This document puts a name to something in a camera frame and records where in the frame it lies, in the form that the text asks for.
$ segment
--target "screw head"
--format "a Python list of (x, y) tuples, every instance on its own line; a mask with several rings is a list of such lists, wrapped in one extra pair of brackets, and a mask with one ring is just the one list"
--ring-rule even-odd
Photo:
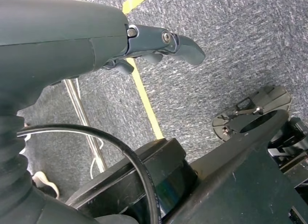
[(171, 34), (170, 34), (168, 31), (163, 31), (162, 38), (164, 43), (169, 44), (171, 41)]
[(137, 35), (137, 32), (136, 32), (136, 30), (134, 29), (134, 28), (129, 28), (129, 29), (127, 30), (127, 35), (128, 35), (128, 37), (131, 38), (131, 37), (136, 36), (136, 35)]

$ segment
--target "chrome rod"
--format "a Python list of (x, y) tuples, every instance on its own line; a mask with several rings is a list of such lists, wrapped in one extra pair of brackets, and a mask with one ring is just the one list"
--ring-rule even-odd
[[(63, 80), (65, 83), (67, 92), (69, 93), (70, 99), (72, 100), (72, 105), (74, 106), (75, 112), (77, 113), (78, 117), (79, 118), (80, 122), (85, 126), (90, 126), (90, 123), (86, 116), (84, 107), (82, 106), (80, 98), (76, 91), (74, 83), (71, 79), (65, 79)], [(92, 151), (92, 154), (96, 159), (96, 164), (97, 165), (100, 172), (103, 172), (107, 169), (107, 166), (103, 159), (102, 153), (100, 150), (100, 147), (96, 138), (92, 136), (87, 135), (87, 140), (90, 145), (90, 149)]]

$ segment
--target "black cable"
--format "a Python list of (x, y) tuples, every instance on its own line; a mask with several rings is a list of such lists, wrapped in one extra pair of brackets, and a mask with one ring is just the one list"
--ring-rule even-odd
[(125, 143), (102, 130), (77, 124), (47, 124), (28, 126), (18, 132), (17, 137), (44, 132), (74, 132), (91, 135), (93, 137), (103, 139), (118, 148), (119, 150), (122, 152), (123, 155), (128, 158), (140, 177), (141, 182), (144, 187), (144, 191), (147, 197), (148, 209), (150, 216), (150, 224), (162, 224), (162, 217), (159, 199), (156, 192), (154, 183), (151, 178), (151, 175), (134, 151), (133, 151)]

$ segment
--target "gray carpet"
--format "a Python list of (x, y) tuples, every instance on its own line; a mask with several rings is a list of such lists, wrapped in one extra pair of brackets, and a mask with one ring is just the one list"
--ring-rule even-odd
[[(88, 0), (118, 8), (125, 0)], [(137, 65), (165, 136), (177, 138), (193, 161), (219, 145), (213, 117), (266, 84), (285, 86), (292, 115), (308, 121), (308, 0), (146, 0), (131, 11), (131, 23), (162, 26), (189, 36), (207, 55), (201, 66), (171, 58)], [(115, 71), (80, 79), (92, 126), (134, 149), (155, 137), (134, 81)], [(21, 111), (30, 124), (79, 123), (63, 84), (45, 89)], [(120, 153), (105, 146), (109, 166)], [(91, 156), (85, 138), (42, 134), (26, 147), (32, 171), (45, 171), (63, 200), (90, 180)]]

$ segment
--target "yellow tape line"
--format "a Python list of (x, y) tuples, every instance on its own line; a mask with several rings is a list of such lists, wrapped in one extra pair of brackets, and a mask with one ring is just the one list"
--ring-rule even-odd
[(138, 90), (139, 94), (140, 95), (141, 101), (143, 102), (147, 116), (149, 117), (149, 122), (151, 123), (154, 135), (156, 137), (156, 139), (163, 138), (164, 136), (162, 133), (161, 128), (159, 128), (159, 122), (157, 122), (154, 111), (152, 109), (149, 97), (147, 97), (146, 92), (144, 89), (144, 86), (140, 78), (140, 75), (138, 72), (138, 69), (137, 69), (134, 60), (132, 58), (128, 58), (126, 60), (134, 68), (134, 70), (132, 73), (133, 79), (136, 84), (137, 90)]
[(144, 0), (126, 0), (123, 3), (122, 12), (125, 14), (128, 14), (131, 12), (132, 9), (134, 9), (138, 5), (141, 4), (143, 1)]
[[(136, 8), (137, 6), (140, 5), (143, 1), (144, 0), (126, 0), (123, 3), (122, 11), (125, 14), (128, 14), (131, 12), (132, 9)], [(157, 119), (155, 116), (155, 113), (152, 109), (151, 104), (149, 103), (149, 97), (147, 97), (147, 94), (146, 90), (144, 89), (143, 81), (141, 80), (141, 77), (139, 74), (139, 71), (137, 68), (135, 61), (132, 58), (128, 58), (126, 60), (134, 68), (132, 73), (133, 79), (137, 87), (137, 90), (138, 90), (139, 95), (140, 96), (141, 101), (143, 102), (147, 116), (149, 117), (149, 122), (151, 123), (152, 129), (153, 130), (154, 135), (156, 137), (156, 139), (163, 138), (164, 136), (162, 133), (162, 130), (159, 128), (159, 122), (157, 122)]]

